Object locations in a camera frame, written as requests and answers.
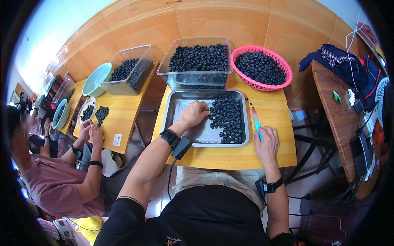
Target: blue jacket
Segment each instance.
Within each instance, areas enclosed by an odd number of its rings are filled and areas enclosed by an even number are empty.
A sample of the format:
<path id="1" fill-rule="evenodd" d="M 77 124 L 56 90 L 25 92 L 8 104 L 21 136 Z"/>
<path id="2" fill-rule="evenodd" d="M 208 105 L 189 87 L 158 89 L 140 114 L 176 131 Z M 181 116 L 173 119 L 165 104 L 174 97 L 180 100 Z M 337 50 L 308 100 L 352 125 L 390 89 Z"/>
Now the blue jacket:
<path id="1" fill-rule="evenodd" d="M 367 110 L 371 110 L 370 107 L 373 107 L 375 103 L 376 85 L 382 79 L 375 74 L 379 69 L 370 59 L 366 59 L 364 65 L 362 65 L 353 52 L 349 52 L 349 57 L 346 51 L 337 48 L 335 45 L 323 44 L 320 49 L 310 53 L 300 61 L 298 70 L 300 72 L 304 71 L 313 59 L 320 62 L 353 88 L 356 85 L 360 92 L 359 98 L 362 101 L 365 100 L 364 106 L 368 107 Z M 367 71 L 371 68 L 373 68 L 372 73 L 375 74 L 374 80 L 367 76 Z"/>

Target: yellow plastic bag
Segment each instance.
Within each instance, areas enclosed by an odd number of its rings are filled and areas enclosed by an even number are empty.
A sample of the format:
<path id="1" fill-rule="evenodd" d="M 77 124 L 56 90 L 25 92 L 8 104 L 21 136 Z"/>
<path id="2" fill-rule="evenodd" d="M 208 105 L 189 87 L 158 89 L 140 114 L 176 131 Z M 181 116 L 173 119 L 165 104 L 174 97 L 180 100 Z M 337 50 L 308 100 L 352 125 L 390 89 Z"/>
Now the yellow plastic bag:
<path id="1" fill-rule="evenodd" d="M 93 217 L 87 217 L 82 219 L 76 219 L 74 220 L 74 222 L 78 224 L 78 226 L 75 227 L 75 231 L 80 232 L 83 235 L 83 237 L 90 242 L 90 245 L 93 245 L 97 235 L 100 232 L 94 230 L 101 229 L 102 219 L 100 217 L 93 216 Z"/>

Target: pink plastic basket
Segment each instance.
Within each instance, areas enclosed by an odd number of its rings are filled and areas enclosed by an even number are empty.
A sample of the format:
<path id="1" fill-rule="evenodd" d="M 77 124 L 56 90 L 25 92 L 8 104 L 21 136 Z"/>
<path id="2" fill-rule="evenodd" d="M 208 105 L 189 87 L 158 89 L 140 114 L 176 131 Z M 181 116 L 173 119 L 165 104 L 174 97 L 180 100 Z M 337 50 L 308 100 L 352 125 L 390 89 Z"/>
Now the pink plastic basket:
<path id="1" fill-rule="evenodd" d="M 249 77 L 247 77 L 246 75 L 244 75 L 234 64 L 235 59 L 237 58 L 237 56 L 239 54 L 243 54 L 245 52 L 254 52 L 254 51 L 263 51 L 263 53 L 265 55 L 271 56 L 279 65 L 279 67 L 281 69 L 283 69 L 283 72 L 286 74 L 286 81 L 282 84 L 282 85 L 266 85 L 260 82 L 257 82 Z M 262 48 L 262 47 L 258 47 L 258 46 L 243 46 L 243 47 L 239 47 L 238 49 L 235 49 L 232 53 L 231 53 L 231 65 L 234 68 L 234 70 L 237 72 L 237 74 L 240 76 L 240 78 L 250 87 L 252 87 L 253 89 L 256 89 L 258 91 L 275 91 L 277 89 L 280 88 L 284 88 L 286 86 L 288 86 L 290 84 L 290 82 L 293 79 L 293 73 L 292 70 L 290 69 L 289 64 L 287 64 L 287 62 L 280 57 L 278 54 L 276 54 L 275 52 L 272 52 L 268 49 Z"/>

